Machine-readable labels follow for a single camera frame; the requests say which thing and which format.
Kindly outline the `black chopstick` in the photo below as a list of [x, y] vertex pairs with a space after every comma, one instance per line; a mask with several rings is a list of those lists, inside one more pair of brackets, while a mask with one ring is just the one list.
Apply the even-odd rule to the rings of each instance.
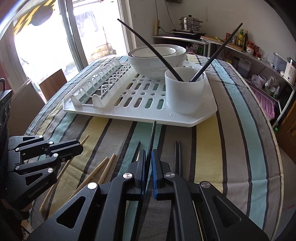
[[233, 36], [237, 33], [238, 30], [242, 27], [243, 23], [240, 23], [239, 26], [232, 32], [232, 34], [224, 41], [224, 43], [216, 50], [216, 52], [208, 59], [208, 61], [202, 66], [202, 68], [192, 77], [190, 82], [196, 82], [198, 78], [204, 73], [204, 71], [209, 67], [209, 65], [214, 61], [214, 59], [219, 55], [219, 53], [226, 47], [226, 45], [231, 41]]
[[138, 155], [139, 147], [140, 147], [140, 142], [137, 142], [137, 145], [136, 145], [136, 148], [135, 148], [135, 151], [133, 153], [132, 160], [131, 160], [132, 163], [137, 160], [137, 155]]
[[154, 137], [155, 137], [155, 133], [156, 133], [156, 127], [157, 127], [157, 122], [154, 121], [154, 123], [152, 125], [152, 133], [151, 133], [151, 137], [150, 137], [150, 141], [149, 141], [147, 159], [146, 159], [146, 163], [145, 163], [145, 167], [148, 170], [149, 170], [149, 165], [150, 165], [150, 162], [151, 162], [151, 156], [152, 156], [152, 149], [153, 149], [153, 145], [154, 145]]
[[170, 72], [175, 76], [175, 78], [183, 82], [184, 80], [181, 78], [181, 76], [175, 71], [175, 69], [168, 63], [168, 61], [147, 41], [145, 40], [139, 33], [137, 33], [133, 28], [131, 28], [129, 25], [127, 25], [125, 22], [123, 22], [120, 19], [117, 19], [121, 24], [123, 24], [127, 29], [129, 29], [135, 36], [138, 37], [160, 60], [161, 62], [170, 70]]
[[183, 158], [182, 158], [182, 143], [181, 141], [179, 141], [178, 144], [178, 159], [179, 159], [179, 175], [182, 176], [183, 175], [183, 166], [182, 166], [182, 162], [183, 162]]

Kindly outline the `metal kitchen shelf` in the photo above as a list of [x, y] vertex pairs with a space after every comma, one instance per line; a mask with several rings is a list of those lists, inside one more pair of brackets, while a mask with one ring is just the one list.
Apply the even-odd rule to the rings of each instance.
[[[202, 36], [200, 39], [191, 39], [185, 37], [175, 36], [173, 34], [164, 34], [159, 36], [153, 36], [154, 42], [157, 43], [172, 43], [177, 45], [184, 45], [185, 43], [198, 44], [204, 47], [202, 51], [203, 56], [210, 57], [213, 53], [222, 45], [221, 42], [217, 42], [216, 39], [211, 37]], [[248, 76], [253, 74], [261, 75], [265, 78], [274, 76], [276, 82], [280, 83], [280, 95], [273, 97], [269, 95], [264, 89], [261, 90], [263, 94], [273, 100], [275, 104], [275, 117], [271, 120], [272, 127], [280, 126], [281, 122], [285, 118], [285, 115], [292, 106], [291, 102], [295, 98], [295, 86], [284, 79], [280, 73], [274, 69], [269, 63], [255, 57], [243, 50], [239, 50], [236, 45], [228, 44], [224, 48], [224, 51], [230, 51], [233, 57], [243, 58], [250, 62], [250, 70]]]

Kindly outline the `wooden chair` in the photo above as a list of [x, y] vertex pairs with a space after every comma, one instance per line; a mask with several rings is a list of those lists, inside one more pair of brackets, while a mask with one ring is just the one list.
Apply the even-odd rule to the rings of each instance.
[[49, 101], [66, 83], [66, 77], [60, 69], [43, 80], [39, 86], [45, 99]]

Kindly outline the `striped tablecloth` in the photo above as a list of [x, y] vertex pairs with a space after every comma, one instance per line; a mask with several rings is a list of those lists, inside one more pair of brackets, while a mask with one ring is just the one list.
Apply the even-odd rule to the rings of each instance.
[[[43, 107], [27, 135], [54, 142], [85, 141], [47, 203], [33, 203], [30, 223], [37, 228], [55, 213], [95, 167], [115, 156], [105, 179], [127, 171], [136, 147], [148, 149], [151, 123], [76, 115], [63, 110], [62, 100], [85, 75], [105, 60], [87, 66]], [[208, 181], [275, 239], [283, 202], [283, 170], [274, 132], [246, 82], [231, 65], [216, 60], [206, 71], [217, 112], [191, 128], [157, 125], [154, 148], [162, 161], [174, 164], [175, 141], [182, 144], [183, 176]]]

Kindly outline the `white plastic dish rack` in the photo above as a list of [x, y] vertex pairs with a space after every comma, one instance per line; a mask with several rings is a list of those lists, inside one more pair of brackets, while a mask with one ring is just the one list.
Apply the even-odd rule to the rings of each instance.
[[175, 113], [166, 105], [164, 80], [151, 80], [138, 74], [128, 62], [120, 63], [114, 59], [83, 77], [64, 97], [63, 110], [189, 128], [213, 116], [217, 105], [206, 81], [197, 112], [188, 115]]

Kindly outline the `pink lid storage bin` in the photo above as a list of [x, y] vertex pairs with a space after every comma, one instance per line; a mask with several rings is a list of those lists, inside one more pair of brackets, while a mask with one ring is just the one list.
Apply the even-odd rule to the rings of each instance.
[[253, 93], [255, 94], [259, 103], [261, 104], [268, 120], [269, 121], [273, 120], [275, 117], [274, 102], [268, 96], [266, 96], [266, 94], [263, 94], [262, 92], [260, 92], [256, 88], [254, 88], [252, 86], [250, 86], [250, 88], [253, 91]]

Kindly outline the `large white ceramic bowl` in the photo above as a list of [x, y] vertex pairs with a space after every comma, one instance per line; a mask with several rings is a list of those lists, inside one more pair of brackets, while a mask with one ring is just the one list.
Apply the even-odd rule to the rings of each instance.
[[[181, 67], [186, 60], [184, 47], [170, 44], [154, 44], [152, 46], [173, 68]], [[147, 46], [130, 51], [128, 61], [134, 70], [142, 76], [152, 80], [165, 79], [165, 72], [168, 68]]]

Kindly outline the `inner white bowl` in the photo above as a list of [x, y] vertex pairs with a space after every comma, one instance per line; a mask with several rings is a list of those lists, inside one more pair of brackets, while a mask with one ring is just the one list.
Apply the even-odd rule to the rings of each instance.
[[[177, 50], [175, 48], [171, 48], [171, 47], [156, 46], [155, 49], [163, 57], [174, 56], [177, 54]], [[153, 51], [151, 51], [150, 48], [146, 47], [146, 48], [142, 48], [139, 50], [135, 50], [132, 53], [132, 56], [133, 57], [140, 57], [140, 58], [152, 58], [152, 57], [156, 57], [156, 54]]]

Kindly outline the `clear plastic container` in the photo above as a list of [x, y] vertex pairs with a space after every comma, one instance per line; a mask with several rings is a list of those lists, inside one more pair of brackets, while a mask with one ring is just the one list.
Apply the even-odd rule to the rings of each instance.
[[284, 72], [287, 66], [287, 62], [279, 56], [276, 52], [273, 53], [273, 65], [278, 72]]

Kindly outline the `wooden cutting board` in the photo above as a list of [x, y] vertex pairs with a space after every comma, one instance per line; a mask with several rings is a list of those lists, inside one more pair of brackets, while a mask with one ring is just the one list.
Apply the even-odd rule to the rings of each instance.
[[[215, 39], [214, 37], [211, 37], [211, 36], [201, 36], [200, 38], [202, 40], [210, 43], [210, 44], [222, 45], [224, 43], [222, 40], [217, 40], [217, 39]], [[226, 47], [230, 48], [230, 49], [233, 49], [233, 50], [236, 50], [236, 51], [239, 51], [239, 52], [243, 51], [243, 48], [238, 47], [238, 46], [233, 45], [233, 44], [230, 44], [230, 43], [228, 43], [226, 45]]]

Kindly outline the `black induction cooker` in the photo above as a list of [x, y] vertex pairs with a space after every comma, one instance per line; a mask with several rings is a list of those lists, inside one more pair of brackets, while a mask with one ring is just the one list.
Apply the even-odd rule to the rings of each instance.
[[193, 31], [193, 30], [172, 30], [170, 31], [170, 33], [176, 36], [180, 36], [188, 39], [196, 39], [196, 40], [206, 35], [205, 33]]

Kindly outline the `green oil bottle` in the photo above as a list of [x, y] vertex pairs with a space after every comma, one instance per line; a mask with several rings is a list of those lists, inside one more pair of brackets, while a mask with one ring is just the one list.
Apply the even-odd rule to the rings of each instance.
[[238, 36], [238, 40], [237, 40], [238, 47], [243, 48], [243, 41], [244, 41], [244, 32], [243, 32], [243, 29], [241, 29]]

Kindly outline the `dark soy sauce bottle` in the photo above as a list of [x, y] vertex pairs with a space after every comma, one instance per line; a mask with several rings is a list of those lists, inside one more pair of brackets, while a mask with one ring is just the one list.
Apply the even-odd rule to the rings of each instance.
[[246, 51], [248, 42], [248, 31], [245, 31], [244, 39], [243, 39], [243, 50]]

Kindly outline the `beige power strip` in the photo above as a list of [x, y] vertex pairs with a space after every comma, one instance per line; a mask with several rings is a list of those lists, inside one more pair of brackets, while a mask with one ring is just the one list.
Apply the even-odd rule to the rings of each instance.
[[157, 36], [159, 34], [159, 23], [160, 21], [157, 19], [154, 23], [154, 35]]

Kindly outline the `stainless steel steamer pot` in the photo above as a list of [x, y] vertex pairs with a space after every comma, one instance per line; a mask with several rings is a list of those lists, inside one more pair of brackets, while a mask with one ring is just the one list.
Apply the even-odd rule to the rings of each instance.
[[192, 17], [192, 15], [183, 16], [180, 19], [181, 30], [196, 31], [199, 32], [201, 28], [201, 23], [203, 23], [198, 18]]

